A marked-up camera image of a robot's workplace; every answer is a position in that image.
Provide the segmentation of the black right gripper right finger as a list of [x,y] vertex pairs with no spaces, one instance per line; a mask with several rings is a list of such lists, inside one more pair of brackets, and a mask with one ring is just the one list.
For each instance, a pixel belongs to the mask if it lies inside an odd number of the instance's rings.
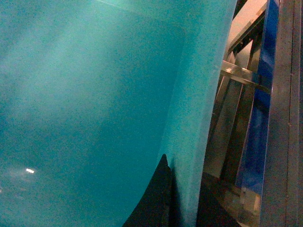
[[215,197],[218,191],[218,178],[203,173],[196,216],[197,227],[239,227],[240,224],[219,203]]

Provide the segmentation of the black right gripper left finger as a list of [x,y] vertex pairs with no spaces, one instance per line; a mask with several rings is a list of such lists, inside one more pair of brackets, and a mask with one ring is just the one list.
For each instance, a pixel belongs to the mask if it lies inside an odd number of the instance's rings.
[[187,208],[186,159],[164,154],[124,227],[185,227]]

